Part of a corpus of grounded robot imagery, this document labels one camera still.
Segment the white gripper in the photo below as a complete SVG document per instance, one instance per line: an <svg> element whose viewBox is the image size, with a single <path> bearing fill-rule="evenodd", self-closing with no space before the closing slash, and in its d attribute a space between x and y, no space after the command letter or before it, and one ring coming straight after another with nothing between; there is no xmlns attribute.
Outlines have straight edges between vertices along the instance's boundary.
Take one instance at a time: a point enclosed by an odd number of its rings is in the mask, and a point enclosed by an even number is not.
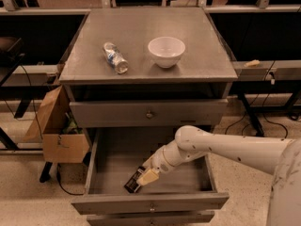
<svg viewBox="0 0 301 226"><path fill-rule="evenodd" d="M140 173L137 183L141 186L148 185L159 179L159 173L169 173L168 163L163 157L152 156L149 159L149 169L138 171Z"/></svg>

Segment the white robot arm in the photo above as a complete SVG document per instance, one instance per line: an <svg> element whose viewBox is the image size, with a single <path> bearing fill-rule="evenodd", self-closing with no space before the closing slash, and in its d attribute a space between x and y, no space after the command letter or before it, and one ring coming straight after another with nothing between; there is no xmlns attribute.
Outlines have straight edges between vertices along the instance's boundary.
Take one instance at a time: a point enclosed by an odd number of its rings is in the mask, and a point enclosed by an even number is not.
<svg viewBox="0 0 301 226"><path fill-rule="evenodd" d="M145 186L182 163L214 153L271 174L266 226L301 226L301 139L218 135L186 125L144 164L137 179Z"/></svg>

